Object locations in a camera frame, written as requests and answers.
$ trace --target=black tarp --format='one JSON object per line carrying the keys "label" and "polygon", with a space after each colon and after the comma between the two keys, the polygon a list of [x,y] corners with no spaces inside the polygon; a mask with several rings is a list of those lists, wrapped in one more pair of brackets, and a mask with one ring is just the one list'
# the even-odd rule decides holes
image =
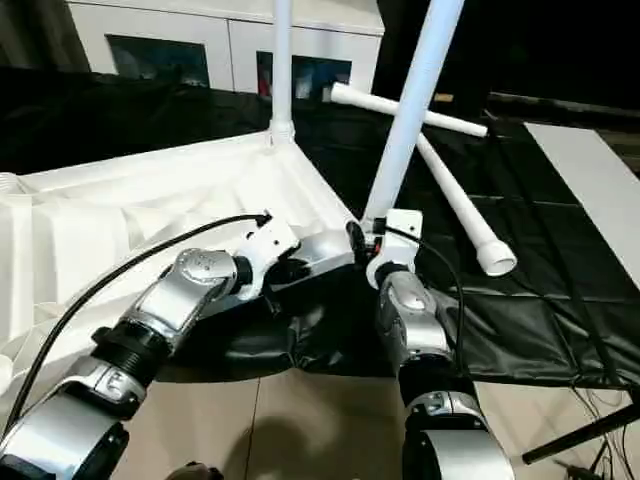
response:
{"label": "black tarp", "polygon": [[[167,82],[0,69],[0,170],[19,174],[267,128],[268,100]],[[356,216],[364,208],[390,119],[294,102],[296,140]],[[640,294],[526,129],[494,122],[488,139],[425,128],[453,174],[519,265],[495,279],[422,160],[398,206],[424,214],[424,238],[459,269],[468,304],[465,357],[475,379],[637,388]],[[418,259],[427,284],[451,291],[447,270]],[[223,381],[297,367],[385,376],[373,330],[376,292],[344,267],[200,322],[167,370],[173,381]],[[453,328],[455,306],[447,309]]]}

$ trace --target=black stand leg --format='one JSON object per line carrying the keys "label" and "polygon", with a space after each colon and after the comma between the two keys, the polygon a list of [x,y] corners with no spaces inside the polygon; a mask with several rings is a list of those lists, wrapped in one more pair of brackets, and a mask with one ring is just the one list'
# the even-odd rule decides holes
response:
{"label": "black stand leg", "polygon": [[612,413],[611,415],[600,418],[589,425],[553,440],[546,445],[542,445],[541,447],[528,451],[522,455],[522,460],[528,465],[532,464],[538,460],[542,460],[543,458],[564,452],[576,445],[580,445],[581,443],[600,437],[638,419],[640,419],[640,405],[634,403]]}

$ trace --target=silver metal housing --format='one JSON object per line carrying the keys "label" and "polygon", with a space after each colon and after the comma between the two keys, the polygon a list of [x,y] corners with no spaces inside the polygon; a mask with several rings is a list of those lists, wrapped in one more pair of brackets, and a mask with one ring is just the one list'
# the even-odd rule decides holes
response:
{"label": "silver metal housing", "polygon": [[138,403],[142,403],[147,396],[147,390],[131,375],[91,356],[83,356],[76,360],[65,377],[51,391],[56,392],[71,383],[81,383],[113,403],[126,398],[127,393],[135,395]]}
{"label": "silver metal housing", "polygon": [[452,356],[435,299],[414,273],[393,272],[382,282],[376,327],[396,373],[422,354]]}
{"label": "silver metal housing", "polygon": [[491,433],[485,430],[425,432],[446,480],[514,480],[513,467]]}
{"label": "silver metal housing", "polygon": [[0,452],[68,480],[117,422],[82,400],[58,393],[18,421],[0,444]]}
{"label": "silver metal housing", "polygon": [[162,335],[175,351],[203,307],[231,292],[238,279],[233,257],[221,250],[184,250],[169,272],[127,312],[128,320]]}
{"label": "silver metal housing", "polygon": [[482,424],[485,428],[489,428],[478,401],[468,393],[445,391],[424,393],[416,397],[407,406],[407,410],[411,413],[419,405],[424,407],[430,417],[466,414],[475,417],[478,425]]}

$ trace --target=white pipe end cap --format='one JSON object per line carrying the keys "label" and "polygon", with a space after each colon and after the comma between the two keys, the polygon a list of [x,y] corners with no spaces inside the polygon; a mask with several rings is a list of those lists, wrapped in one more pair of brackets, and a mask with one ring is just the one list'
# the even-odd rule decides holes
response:
{"label": "white pipe end cap", "polygon": [[344,103],[349,105],[349,98],[353,96],[353,90],[348,85],[340,82],[333,82],[331,86],[330,98],[333,103]]}
{"label": "white pipe end cap", "polygon": [[490,277],[506,275],[518,264],[518,259],[509,245],[500,241],[485,243],[478,248],[478,263]]}

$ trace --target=cabinet door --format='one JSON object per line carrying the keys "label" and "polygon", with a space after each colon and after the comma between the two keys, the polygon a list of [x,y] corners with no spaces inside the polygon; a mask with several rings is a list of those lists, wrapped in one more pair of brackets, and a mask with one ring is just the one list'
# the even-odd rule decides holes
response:
{"label": "cabinet door", "polygon": [[[270,95],[273,25],[229,21],[236,91]],[[380,37],[292,28],[292,82],[296,98],[326,99],[334,81],[369,93]]]}
{"label": "cabinet door", "polygon": [[91,70],[233,90],[226,20],[69,3]]}

